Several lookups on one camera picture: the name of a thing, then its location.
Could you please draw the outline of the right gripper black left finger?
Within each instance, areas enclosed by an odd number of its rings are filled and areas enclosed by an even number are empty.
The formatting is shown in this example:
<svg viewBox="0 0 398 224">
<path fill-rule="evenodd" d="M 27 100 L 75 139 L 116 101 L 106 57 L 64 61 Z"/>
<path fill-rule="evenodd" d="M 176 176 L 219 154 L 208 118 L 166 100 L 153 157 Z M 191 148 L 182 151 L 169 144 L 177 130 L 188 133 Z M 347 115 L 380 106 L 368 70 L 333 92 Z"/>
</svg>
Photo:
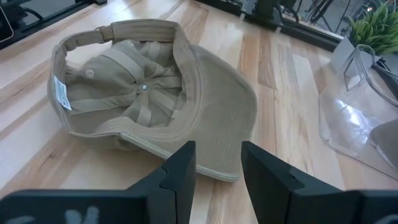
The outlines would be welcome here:
<svg viewBox="0 0 398 224">
<path fill-rule="evenodd" d="M 1 199 L 1 223 L 188 223 L 195 142 L 186 142 L 125 190 L 19 190 Z"/>
</svg>

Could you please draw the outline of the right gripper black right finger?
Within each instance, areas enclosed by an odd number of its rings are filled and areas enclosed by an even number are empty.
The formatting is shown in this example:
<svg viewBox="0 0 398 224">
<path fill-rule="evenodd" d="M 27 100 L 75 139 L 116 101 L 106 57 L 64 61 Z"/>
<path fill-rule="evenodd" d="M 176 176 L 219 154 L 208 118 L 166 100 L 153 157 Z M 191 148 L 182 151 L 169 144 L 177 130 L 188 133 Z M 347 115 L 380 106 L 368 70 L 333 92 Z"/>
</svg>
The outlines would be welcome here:
<svg viewBox="0 0 398 224">
<path fill-rule="evenodd" d="M 340 190 L 250 141 L 241 162 L 259 223 L 397 223 L 395 190 Z"/>
</svg>

